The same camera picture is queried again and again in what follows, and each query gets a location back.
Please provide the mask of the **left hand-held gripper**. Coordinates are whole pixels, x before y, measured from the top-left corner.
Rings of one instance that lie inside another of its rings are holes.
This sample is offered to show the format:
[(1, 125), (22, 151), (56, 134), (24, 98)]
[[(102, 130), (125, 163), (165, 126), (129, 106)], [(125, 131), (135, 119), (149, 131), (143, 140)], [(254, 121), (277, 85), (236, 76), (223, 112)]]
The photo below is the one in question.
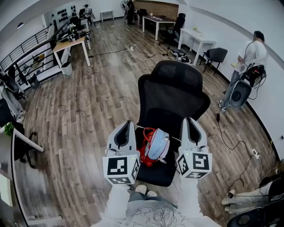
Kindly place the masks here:
[(131, 185), (140, 168), (135, 128), (128, 120), (115, 128), (108, 137), (103, 157), (103, 174), (112, 185)]

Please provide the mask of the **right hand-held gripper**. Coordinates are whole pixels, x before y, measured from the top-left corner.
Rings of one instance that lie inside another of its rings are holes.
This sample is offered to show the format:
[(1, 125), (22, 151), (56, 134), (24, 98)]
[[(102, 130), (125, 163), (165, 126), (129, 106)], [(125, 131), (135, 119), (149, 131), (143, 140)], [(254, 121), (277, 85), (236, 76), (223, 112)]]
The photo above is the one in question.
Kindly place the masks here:
[(213, 158), (207, 145), (206, 133), (191, 117), (183, 119), (178, 152), (176, 163), (182, 178), (202, 179), (211, 173)]

